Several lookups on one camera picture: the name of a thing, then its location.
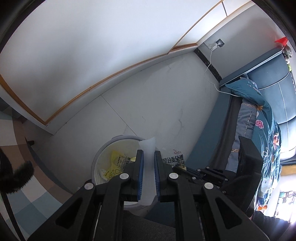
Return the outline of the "checkered tablecloth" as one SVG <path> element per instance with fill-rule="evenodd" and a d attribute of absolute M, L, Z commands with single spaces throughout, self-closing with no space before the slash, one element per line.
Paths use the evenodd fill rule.
<path fill-rule="evenodd" d="M 17 192 L 8 194 L 13 214 L 27 240 L 72 194 L 43 172 L 36 154 L 26 142 L 22 123 L 3 112 L 1 149 L 10 160 L 14 171 L 25 161 L 31 161 L 34 167 L 34 175 L 30 181 Z"/>

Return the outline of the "blue upholstered headboard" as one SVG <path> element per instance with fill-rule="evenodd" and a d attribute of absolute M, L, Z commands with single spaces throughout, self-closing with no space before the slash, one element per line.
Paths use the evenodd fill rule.
<path fill-rule="evenodd" d="M 241 77 L 257 84 L 259 92 L 271 105 L 275 121 L 281 130 L 283 161 L 295 156 L 295 80 L 282 49 L 273 48 L 220 81 L 220 86 Z"/>

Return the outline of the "blue floral bedding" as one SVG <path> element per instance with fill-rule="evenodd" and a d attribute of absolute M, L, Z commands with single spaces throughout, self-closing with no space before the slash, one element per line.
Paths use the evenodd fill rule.
<path fill-rule="evenodd" d="M 226 84 L 226 87 L 230 89 L 232 96 L 241 97 L 242 103 L 236 123 L 235 139 L 225 169 L 237 172 L 239 137 L 251 139 L 263 158 L 262 178 L 254 200 L 255 210 L 262 211 L 267 208 L 273 185 L 280 179 L 280 127 L 274 119 L 270 104 L 254 81 L 241 78 Z"/>

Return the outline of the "large yellow clear snack wrapper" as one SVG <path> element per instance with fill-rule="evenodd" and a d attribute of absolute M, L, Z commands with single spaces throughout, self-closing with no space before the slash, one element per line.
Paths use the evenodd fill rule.
<path fill-rule="evenodd" d="M 118 151 L 111 152 L 110 167 L 107 171 L 103 171 L 102 178 L 109 181 L 113 177 L 123 173 L 125 166 L 131 162 L 135 162 L 136 157 L 128 157 Z"/>

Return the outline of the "black furry sleeve cuff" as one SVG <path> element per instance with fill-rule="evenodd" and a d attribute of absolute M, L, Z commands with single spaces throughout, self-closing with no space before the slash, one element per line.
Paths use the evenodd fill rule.
<path fill-rule="evenodd" d="M 10 194 L 23 188 L 34 175 L 31 161 L 25 161 L 15 171 L 10 160 L 1 150 L 1 191 Z"/>

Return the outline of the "white trash bin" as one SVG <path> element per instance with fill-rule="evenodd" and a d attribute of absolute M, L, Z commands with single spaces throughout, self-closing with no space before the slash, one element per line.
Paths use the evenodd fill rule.
<path fill-rule="evenodd" d="M 91 167 L 91 179 L 96 185 L 104 184 L 113 176 L 123 173 L 127 163 L 135 161 L 138 150 L 144 151 L 142 194 L 138 202 L 125 202 L 124 209 L 145 217 L 157 203 L 154 175 L 154 152 L 156 140 L 137 136 L 117 136 L 102 146 Z"/>

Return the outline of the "small yellow snack wrapper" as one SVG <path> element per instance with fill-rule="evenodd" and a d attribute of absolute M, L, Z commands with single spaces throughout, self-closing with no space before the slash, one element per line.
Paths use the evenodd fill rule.
<path fill-rule="evenodd" d="M 186 170 L 185 160 L 183 153 L 176 149 L 166 150 L 163 149 L 161 151 L 162 160 L 164 163 L 169 164 L 172 167 L 178 167 L 183 170 Z"/>

